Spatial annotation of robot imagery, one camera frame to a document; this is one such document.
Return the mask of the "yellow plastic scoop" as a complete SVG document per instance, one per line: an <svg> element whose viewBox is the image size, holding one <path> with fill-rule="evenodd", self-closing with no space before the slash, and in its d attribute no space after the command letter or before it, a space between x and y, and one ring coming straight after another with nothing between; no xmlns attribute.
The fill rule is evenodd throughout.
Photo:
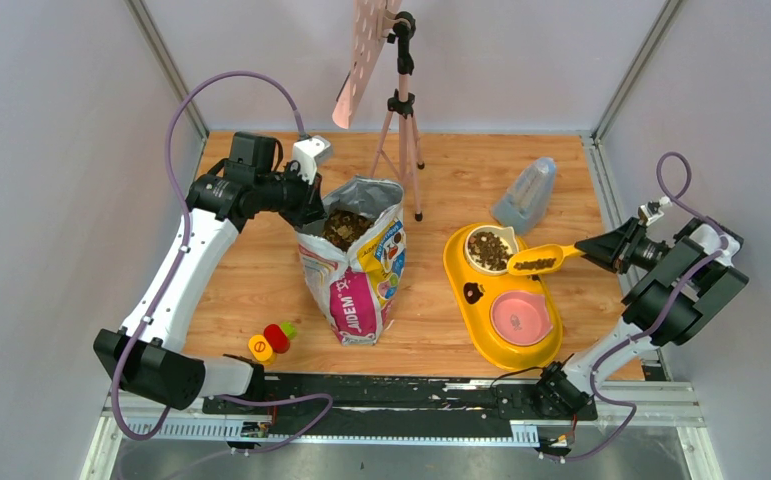
<svg viewBox="0 0 771 480"><path fill-rule="evenodd" d="M527 248L510 257L507 273L516 276L543 275L558 271L565 260L584 255L575 245L545 244Z"/></svg>

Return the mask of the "pet food bag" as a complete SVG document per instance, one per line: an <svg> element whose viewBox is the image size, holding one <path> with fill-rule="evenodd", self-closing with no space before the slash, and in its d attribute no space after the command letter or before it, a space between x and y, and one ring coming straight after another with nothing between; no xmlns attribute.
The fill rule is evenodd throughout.
<svg viewBox="0 0 771 480"><path fill-rule="evenodd" d="M306 285L343 345L373 345L406 266L404 189L356 176L327 194L326 220L296 234Z"/></svg>

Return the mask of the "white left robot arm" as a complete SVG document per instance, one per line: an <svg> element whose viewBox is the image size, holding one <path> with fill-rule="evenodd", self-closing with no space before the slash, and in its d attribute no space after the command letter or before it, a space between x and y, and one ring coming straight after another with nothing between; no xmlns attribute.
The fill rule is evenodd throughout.
<svg viewBox="0 0 771 480"><path fill-rule="evenodd" d="M244 413L259 411L267 386L248 360L183 354L195 309L219 261L246 223L275 212L297 231L326 219L319 166L333 154L321 136L295 142L282 168L274 137L237 132L230 153L189 187L186 216L138 305L115 330L102 329L93 350L114 384L183 410L199 397L228 395Z"/></svg>

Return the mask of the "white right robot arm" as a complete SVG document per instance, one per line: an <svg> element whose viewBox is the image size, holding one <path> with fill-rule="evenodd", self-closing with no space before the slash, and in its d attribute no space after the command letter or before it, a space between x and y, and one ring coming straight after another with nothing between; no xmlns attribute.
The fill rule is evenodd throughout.
<svg viewBox="0 0 771 480"><path fill-rule="evenodd" d="M590 348L544 367L530 403L541 416L572 416L605 380L634 357L698 334L749 278L733 264L744 240L709 218L691 219L671 243L647 236L643 221L576 242L583 257L611 273L632 267L644 276L624 296L615 327Z"/></svg>

